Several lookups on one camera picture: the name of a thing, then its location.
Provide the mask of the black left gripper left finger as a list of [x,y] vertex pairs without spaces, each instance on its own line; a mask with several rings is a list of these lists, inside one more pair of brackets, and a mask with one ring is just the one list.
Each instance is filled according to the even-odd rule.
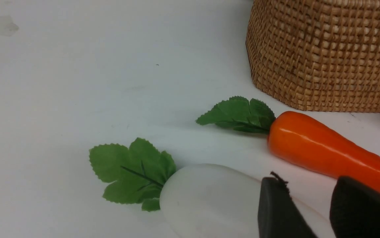
[[290,195],[288,182],[276,172],[261,180],[258,204],[260,238],[316,238]]

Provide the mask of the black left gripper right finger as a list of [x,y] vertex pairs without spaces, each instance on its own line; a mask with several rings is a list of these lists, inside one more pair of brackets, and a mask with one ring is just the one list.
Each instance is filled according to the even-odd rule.
[[329,220],[337,238],[380,238],[380,193],[353,178],[339,177]]

